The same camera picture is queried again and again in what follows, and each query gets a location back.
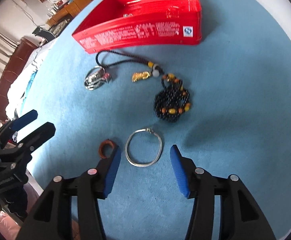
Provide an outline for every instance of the wooden ring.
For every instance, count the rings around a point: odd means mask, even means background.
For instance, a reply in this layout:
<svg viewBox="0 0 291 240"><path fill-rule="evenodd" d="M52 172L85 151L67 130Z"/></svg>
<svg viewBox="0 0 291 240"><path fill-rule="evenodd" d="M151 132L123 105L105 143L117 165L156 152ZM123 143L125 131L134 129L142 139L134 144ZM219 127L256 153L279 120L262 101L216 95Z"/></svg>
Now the wooden ring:
<svg viewBox="0 0 291 240"><path fill-rule="evenodd" d="M106 145L109 145L112 148L112 150L117 146L117 144L114 141L111 141L110 139L106 139L105 141L101 142L99 149L98 149L98 154L102 159L107 158L107 156L105 156L103 153L103 148Z"/></svg>

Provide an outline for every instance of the gold pendant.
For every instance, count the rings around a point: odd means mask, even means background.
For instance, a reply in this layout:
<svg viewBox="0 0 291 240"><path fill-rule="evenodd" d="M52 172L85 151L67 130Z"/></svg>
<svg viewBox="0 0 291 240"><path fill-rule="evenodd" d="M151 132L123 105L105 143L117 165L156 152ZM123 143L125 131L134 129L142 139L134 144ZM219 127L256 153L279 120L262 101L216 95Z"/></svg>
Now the gold pendant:
<svg viewBox="0 0 291 240"><path fill-rule="evenodd" d="M137 72L137 73L134 73L132 75L132 81L136 82L136 81L138 81L140 79L147 79L150 76L151 76L151 72L147 72L147 71L140 72L140 73Z"/></svg>

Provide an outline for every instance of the blue fabric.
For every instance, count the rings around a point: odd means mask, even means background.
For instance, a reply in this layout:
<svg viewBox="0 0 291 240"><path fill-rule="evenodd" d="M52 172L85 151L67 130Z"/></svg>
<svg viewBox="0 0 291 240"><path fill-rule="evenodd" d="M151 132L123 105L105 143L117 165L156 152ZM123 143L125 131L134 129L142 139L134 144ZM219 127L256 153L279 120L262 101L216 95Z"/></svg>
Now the blue fabric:
<svg viewBox="0 0 291 240"><path fill-rule="evenodd" d="M31 88L31 86L32 86L33 80L34 80L34 78L35 78L37 72L38 72L38 71L34 72L34 73L31 75L30 80L29 80L29 82L28 82L28 85L27 85L27 87L26 87L26 89L25 89L25 92L24 92L24 98L23 98L23 101L22 101L22 104L21 104L21 107L20 107L20 115L21 115L21 116L23 115L22 112L23 112L23 107L24 107L25 100L26 100L27 97L28 97L28 93L29 93L29 91L30 91L30 88Z"/></svg>
<svg viewBox="0 0 291 240"><path fill-rule="evenodd" d="M142 65L114 67L110 84L84 88L95 55L84 52L71 34L100 1L88 5L61 34L24 104L24 113L36 109L39 117L19 136L45 122L56 127L28 165L39 184L46 187L56 175L79 176L96 166L103 140L124 149L133 131L151 127L164 141L160 160L137 168L123 156L112 193L100 201L108 239L184 239L193 200L178 189L169 156L173 144L215 176L237 174L276 237L286 234L291 228L291 41L279 24L255 0L200 0L200 45L125 48L161 64L189 89L191 110L167 123L153 111L159 80L131 82L133 72L145 70ZM118 58L109 55L106 62ZM142 162L152 160L158 147L156 137L139 133L130 149Z"/></svg>

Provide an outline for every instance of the white blanket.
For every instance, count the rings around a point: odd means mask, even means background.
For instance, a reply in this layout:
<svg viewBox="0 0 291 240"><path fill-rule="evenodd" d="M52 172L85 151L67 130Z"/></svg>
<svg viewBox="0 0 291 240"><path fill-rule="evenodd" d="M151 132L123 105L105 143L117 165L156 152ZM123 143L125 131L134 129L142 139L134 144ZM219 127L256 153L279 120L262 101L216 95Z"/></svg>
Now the white blanket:
<svg viewBox="0 0 291 240"><path fill-rule="evenodd" d="M28 86L30 78L33 73L38 71L45 60L50 49L54 46L58 38L49 42L48 44L42 46L41 48L35 49L21 74L16 78L16 80L11 84L10 89L7 93L7 98L9 104L6 107L6 114L9 119L14 118L14 112L17 111L18 116L21 116L20 108L23 102L23 94Z"/></svg>

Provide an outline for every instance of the red plastic container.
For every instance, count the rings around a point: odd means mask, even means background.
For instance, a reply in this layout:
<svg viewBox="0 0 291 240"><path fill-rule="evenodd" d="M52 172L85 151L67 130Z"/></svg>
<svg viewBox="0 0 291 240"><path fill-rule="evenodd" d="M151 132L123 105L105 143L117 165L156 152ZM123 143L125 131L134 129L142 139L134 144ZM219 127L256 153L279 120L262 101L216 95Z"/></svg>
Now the red plastic container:
<svg viewBox="0 0 291 240"><path fill-rule="evenodd" d="M201 40L199 0L103 0L72 34L88 53Z"/></svg>

